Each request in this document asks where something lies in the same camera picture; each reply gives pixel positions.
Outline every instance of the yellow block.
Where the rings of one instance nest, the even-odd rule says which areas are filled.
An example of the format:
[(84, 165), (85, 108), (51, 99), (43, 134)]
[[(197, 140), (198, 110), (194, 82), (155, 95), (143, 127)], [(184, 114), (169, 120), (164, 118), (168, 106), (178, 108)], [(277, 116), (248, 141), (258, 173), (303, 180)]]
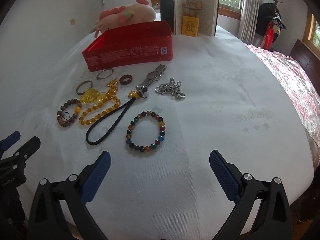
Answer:
[(181, 33), (192, 37), (198, 36), (199, 21), (199, 18), (184, 16)]

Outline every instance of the pink unicorn plush toy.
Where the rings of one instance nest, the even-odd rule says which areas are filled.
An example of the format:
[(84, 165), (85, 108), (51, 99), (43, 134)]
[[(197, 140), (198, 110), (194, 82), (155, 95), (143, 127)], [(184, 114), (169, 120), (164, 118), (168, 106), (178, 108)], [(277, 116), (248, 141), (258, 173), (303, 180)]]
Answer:
[(123, 5), (102, 11), (91, 33), (95, 32), (94, 36), (97, 38), (99, 32), (104, 33), (107, 30), (130, 24), (153, 22), (156, 19), (156, 12), (149, 6), (149, 2), (147, 0), (136, 0), (136, 2), (128, 6)]

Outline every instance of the curtain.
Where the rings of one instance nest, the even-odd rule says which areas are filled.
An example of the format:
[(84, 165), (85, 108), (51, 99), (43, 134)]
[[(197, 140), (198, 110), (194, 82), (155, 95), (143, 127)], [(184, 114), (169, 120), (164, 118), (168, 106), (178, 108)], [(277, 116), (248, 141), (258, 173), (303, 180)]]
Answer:
[(253, 42), (256, 31), (259, 0), (241, 0), (241, 19), (238, 38), (244, 43)]

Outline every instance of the floral bedspread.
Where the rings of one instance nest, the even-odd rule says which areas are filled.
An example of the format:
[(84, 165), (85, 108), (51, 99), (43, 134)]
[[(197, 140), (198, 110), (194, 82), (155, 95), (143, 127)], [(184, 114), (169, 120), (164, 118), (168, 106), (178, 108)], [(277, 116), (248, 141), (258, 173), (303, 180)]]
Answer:
[(317, 167), (320, 160), (320, 97), (310, 79), (293, 58), (253, 45), (247, 47), (267, 66), (288, 94), (306, 129), (314, 166)]

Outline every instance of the silver bolt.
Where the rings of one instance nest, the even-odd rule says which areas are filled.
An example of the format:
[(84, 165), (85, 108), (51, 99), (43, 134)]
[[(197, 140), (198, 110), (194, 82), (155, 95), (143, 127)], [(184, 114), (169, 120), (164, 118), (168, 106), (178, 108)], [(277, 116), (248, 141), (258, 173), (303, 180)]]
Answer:
[(78, 178), (78, 176), (76, 174), (72, 174), (69, 176), (70, 181), (75, 181), (77, 178)]
[(249, 173), (244, 174), (243, 177), (246, 180), (251, 180), (252, 179), (252, 176)]
[(279, 178), (274, 178), (273, 180), (275, 181), (276, 184), (280, 184), (281, 183), (281, 179), (279, 179)]
[(47, 179), (41, 179), (41, 181), (39, 182), (41, 185), (44, 185), (47, 183)]

